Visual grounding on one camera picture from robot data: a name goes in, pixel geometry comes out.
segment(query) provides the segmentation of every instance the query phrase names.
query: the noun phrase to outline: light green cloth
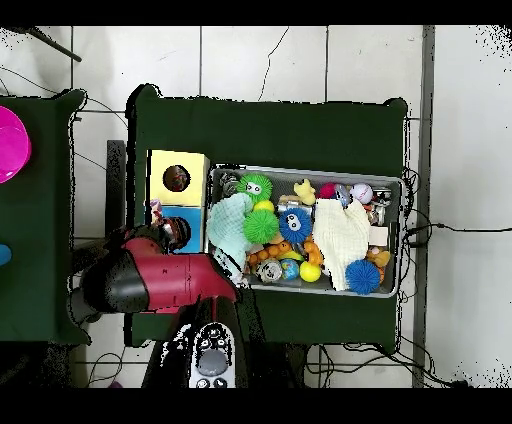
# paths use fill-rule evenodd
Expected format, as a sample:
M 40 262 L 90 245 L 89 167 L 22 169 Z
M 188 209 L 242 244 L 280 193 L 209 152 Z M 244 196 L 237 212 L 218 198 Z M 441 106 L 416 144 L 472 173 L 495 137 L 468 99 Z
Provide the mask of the light green cloth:
M 242 270 L 245 267 L 245 252 L 252 247 L 244 235 L 244 220 L 251 210 L 249 195 L 233 194 L 213 205 L 206 222 L 206 235 L 210 242 L 231 256 Z

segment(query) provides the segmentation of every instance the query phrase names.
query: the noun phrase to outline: blue block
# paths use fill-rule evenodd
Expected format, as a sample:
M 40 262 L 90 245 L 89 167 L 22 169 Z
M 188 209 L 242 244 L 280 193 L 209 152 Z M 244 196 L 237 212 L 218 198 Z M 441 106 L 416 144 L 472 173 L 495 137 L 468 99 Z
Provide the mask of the blue block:
M 183 249 L 175 250 L 175 253 L 200 253 L 203 251 L 201 246 L 201 234 L 203 224 L 201 222 L 201 208 L 186 206 L 162 206 L 162 215 L 164 218 L 179 216 L 185 219 L 190 225 L 190 240 Z

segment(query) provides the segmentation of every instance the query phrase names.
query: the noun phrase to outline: white toy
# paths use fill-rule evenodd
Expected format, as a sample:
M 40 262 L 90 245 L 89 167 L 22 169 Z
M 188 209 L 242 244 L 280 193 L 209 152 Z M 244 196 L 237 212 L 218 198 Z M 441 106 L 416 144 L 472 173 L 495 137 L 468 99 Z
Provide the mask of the white toy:
M 350 194 L 363 205 L 367 205 L 372 200 L 373 190 L 368 184 L 359 183 L 354 184 L 354 187 L 350 189 Z

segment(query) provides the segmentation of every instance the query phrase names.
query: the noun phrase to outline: green table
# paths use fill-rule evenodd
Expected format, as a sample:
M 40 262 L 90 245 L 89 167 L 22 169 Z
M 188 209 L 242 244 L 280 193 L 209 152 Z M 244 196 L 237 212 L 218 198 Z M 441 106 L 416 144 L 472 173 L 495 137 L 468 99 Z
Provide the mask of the green table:
M 0 243 L 13 253 L 0 267 L 0 340 L 87 343 L 67 315 L 70 251 L 70 119 L 85 92 L 51 99 L 0 97 L 16 113 L 32 156 L 0 184 Z
M 142 85 L 128 101 L 128 170 L 134 167 L 135 222 L 144 222 L 146 151 L 203 153 L 212 163 L 399 177 L 407 105 L 245 103 L 167 99 Z M 396 296 L 389 299 L 255 291 L 267 341 L 380 343 L 394 349 Z M 248 319 L 240 305 L 244 338 Z M 134 343 L 166 337 L 172 316 L 136 314 Z

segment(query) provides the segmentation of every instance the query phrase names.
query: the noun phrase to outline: blue spiky ball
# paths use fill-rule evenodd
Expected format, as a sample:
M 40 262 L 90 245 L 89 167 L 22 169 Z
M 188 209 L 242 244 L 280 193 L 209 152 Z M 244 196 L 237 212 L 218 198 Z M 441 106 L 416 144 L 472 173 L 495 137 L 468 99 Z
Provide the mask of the blue spiky ball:
M 279 231 L 290 243 L 302 243 L 313 231 L 311 218 L 301 208 L 292 208 L 279 217 Z
M 379 287 L 380 273 L 370 261 L 359 259 L 347 266 L 345 278 L 350 290 L 357 294 L 367 295 Z

